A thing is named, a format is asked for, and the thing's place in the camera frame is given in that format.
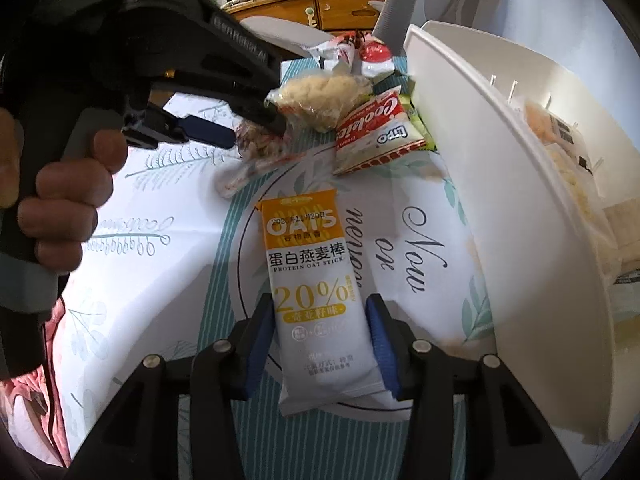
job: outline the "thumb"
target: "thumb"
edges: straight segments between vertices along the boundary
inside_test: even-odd
[[[11,207],[18,200],[20,157],[14,127],[14,118],[0,108],[0,209]]]

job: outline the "hand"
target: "hand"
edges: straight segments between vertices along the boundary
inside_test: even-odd
[[[93,234],[98,213],[113,192],[112,174],[127,160],[127,143],[117,130],[95,134],[93,158],[52,162],[36,177],[37,196],[18,205],[18,225],[36,238],[35,254],[44,267],[61,274],[80,265],[82,247]],[[18,145],[14,119],[0,108],[0,208],[18,199]]]

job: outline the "plastic bag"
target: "plastic bag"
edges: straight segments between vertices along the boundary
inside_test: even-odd
[[[369,99],[371,82],[362,76],[337,75],[321,70],[289,79],[269,99],[296,126],[327,132],[355,107]]]
[[[332,40],[308,48],[307,51],[322,67],[334,74],[350,74],[356,54],[354,33],[336,36]]]
[[[582,134],[576,128],[569,126],[562,119],[530,99],[516,98],[511,102],[511,105],[523,116],[531,131],[545,146],[557,144],[574,164],[591,172],[591,161],[586,144]]]
[[[386,44],[367,34],[358,49],[358,56],[362,61],[360,73],[377,84],[396,71],[393,55]]]
[[[258,202],[280,344],[283,415],[385,389],[335,189]]]
[[[602,201],[596,189],[591,173],[577,166],[565,150],[557,144],[546,146],[560,176],[569,190],[580,216],[587,225],[589,238],[600,269],[602,284],[605,288],[613,285],[620,275],[622,261],[618,253],[618,244],[607,216],[602,208]]]
[[[355,109],[338,126],[334,174],[386,164],[426,145],[402,106],[400,87]]]
[[[223,198],[231,198],[252,179],[270,173],[304,153],[291,154],[291,144],[299,129],[287,121],[283,136],[269,132],[265,127],[243,119],[236,126],[236,146],[241,160],[225,164],[216,173],[216,190]]]
[[[418,110],[416,110],[414,108],[414,105],[411,103],[411,97],[407,94],[400,94],[399,97],[400,97],[400,102],[402,103],[402,107],[404,108],[404,111],[408,115],[409,120],[411,121],[411,124],[415,126],[415,129],[418,130],[421,136],[424,137],[424,142],[426,142],[426,144],[423,147],[418,149],[423,151],[435,152],[436,143],[433,140],[433,137],[431,137],[431,134],[429,133],[429,131],[427,130],[427,127],[422,122],[422,119],[418,114]]]

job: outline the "blue gripper pad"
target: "blue gripper pad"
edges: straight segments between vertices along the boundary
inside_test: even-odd
[[[255,389],[262,379],[264,364],[267,361],[269,347],[271,346],[273,333],[276,329],[273,300],[271,299],[270,294],[264,294],[262,296],[258,303],[258,307],[256,307],[256,310],[260,309],[260,306],[264,301],[269,302],[269,307],[266,309],[264,315],[262,316],[260,328],[258,329],[254,345],[252,346],[251,352],[249,353],[249,357],[247,359],[246,381],[244,382],[244,394],[246,399],[249,399],[254,394]]]
[[[211,144],[224,150],[236,145],[236,133],[231,128],[193,115],[178,119],[178,125],[190,140]]]
[[[386,334],[385,325],[382,322],[373,295],[367,298],[365,314],[367,316],[367,323],[369,324],[373,353],[376,356],[380,373],[382,373],[385,388],[391,392],[394,399],[397,399],[400,394],[400,381],[398,378],[396,354]]]

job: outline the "cabinet drawer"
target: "cabinet drawer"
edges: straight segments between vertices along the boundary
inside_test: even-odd
[[[249,16],[271,16],[272,18],[309,25],[309,16],[305,12],[308,7],[314,10],[313,21],[317,24],[318,12],[316,11],[314,0],[276,1],[272,4],[259,5],[247,10],[238,10],[238,12],[232,12],[231,14],[238,21]]]
[[[320,22],[324,30],[373,28],[380,15],[370,0],[318,0]]]

